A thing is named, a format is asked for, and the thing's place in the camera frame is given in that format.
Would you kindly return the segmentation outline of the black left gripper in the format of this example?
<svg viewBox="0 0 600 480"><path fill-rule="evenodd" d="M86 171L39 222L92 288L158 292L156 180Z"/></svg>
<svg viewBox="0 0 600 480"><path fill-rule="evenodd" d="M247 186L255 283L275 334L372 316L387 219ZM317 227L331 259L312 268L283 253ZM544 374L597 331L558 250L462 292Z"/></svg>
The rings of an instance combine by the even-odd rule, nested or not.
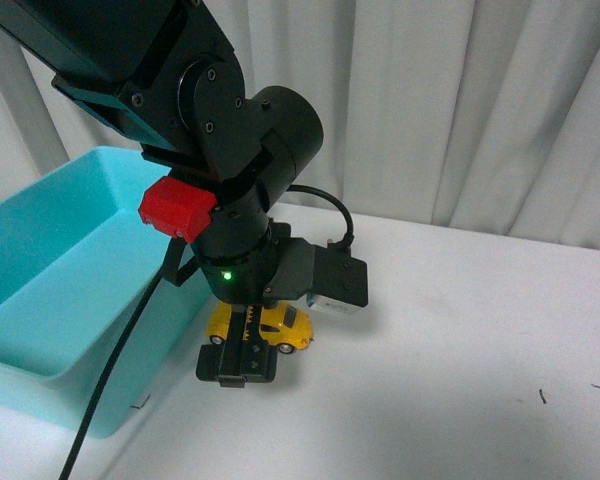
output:
<svg viewBox="0 0 600 480"><path fill-rule="evenodd" d="M196 366L199 380L230 388L274 381L278 351L261 335L260 306L308 293L315 253L314 245L291 236L286 223L270 222L257 237L233 227L222 238L201 237L200 268L225 303L218 303L208 322L209 343L201 346Z"/></svg>

